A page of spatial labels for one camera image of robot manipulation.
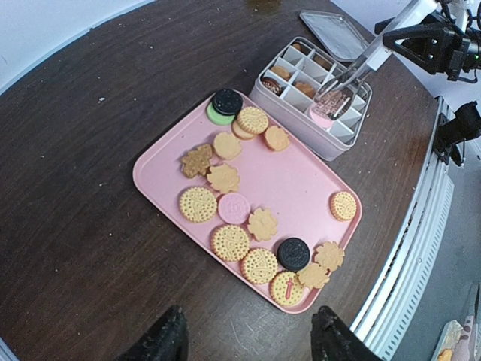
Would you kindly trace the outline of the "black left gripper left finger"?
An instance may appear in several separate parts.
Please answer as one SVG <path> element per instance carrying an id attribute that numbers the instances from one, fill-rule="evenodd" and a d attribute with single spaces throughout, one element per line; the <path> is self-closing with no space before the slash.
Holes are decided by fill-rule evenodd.
<path id="1" fill-rule="evenodd" d="M 172 305 L 127 351 L 124 360 L 188 360 L 189 331 L 183 309 Z"/>

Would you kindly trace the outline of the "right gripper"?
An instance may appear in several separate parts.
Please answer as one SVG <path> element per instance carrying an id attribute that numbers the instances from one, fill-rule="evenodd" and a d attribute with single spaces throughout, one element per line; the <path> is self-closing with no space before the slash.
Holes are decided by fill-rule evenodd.
<path id="1" fill-rule="evenodd" d="M 383 34 L 383 45 L 429 74 L 444 73 L 450 81 L 478 81 L 480 30 L 454 30 L 446 23 L 408 26 Z"/>

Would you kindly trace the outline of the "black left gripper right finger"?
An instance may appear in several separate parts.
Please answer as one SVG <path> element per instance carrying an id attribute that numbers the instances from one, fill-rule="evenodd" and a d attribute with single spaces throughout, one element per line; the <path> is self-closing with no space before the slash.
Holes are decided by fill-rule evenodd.
<path id="1" fill-rule="evenodd" d="M 312 316 L 312 360 L 380 361 L 327 305 Z"/>

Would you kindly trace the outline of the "metal serving tongs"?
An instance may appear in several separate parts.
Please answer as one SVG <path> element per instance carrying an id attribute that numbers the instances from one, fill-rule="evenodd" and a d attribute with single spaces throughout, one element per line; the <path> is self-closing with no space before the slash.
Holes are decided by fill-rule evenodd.
<path id="1" fill-rule="evenodd" d="M 378 70 L 392 55 L 391 50 L 383 45 L 383 34 L 392 30 L 417 25 L 436 8 L 436 1 L 411 1 L 408 3 L 346 71 L 325 83 L 317 91 L 313 97 L 313 103 L 329 100 L 342 101 L 343 114 L 348 111 L 366 77 Z"/>

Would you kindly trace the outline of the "chocolate swirl cookie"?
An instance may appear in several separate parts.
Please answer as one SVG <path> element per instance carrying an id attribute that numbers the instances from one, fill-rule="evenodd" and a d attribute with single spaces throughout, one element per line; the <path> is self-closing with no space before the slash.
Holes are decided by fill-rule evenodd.
<path id="1" fill-rule="evenodd" d="M 286 88 L 286 85 L 284 83 L 279 82 L 272 77 L 262 77 L 261 84 L 266 90 L 278 97 L 282 95 L 284 89 Z"/>

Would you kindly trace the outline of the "brown leaf shaped cookie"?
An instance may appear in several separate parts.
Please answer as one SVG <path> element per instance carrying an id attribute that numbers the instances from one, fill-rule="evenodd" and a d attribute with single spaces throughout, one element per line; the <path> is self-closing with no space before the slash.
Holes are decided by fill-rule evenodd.
<path id="1" fill-rule="evenodd" d="M 191 150 L 181 159 L 182 173 L 189 179 L 197 175 L 205 176 L 213 158 L 213 148 L 210 144 L 202 144 Z"/>

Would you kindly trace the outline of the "flower shaped tan cookie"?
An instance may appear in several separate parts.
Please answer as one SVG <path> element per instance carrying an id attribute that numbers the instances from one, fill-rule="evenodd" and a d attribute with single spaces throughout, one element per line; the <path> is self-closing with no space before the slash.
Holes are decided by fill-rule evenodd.
<path id="1" fill-rule="evenodd" d="M 330 272 L 336 271 L 342 266 L 345 251 L 335 241 L 327 241 L 316 248 L 314 262 L 326 268 Z"/>

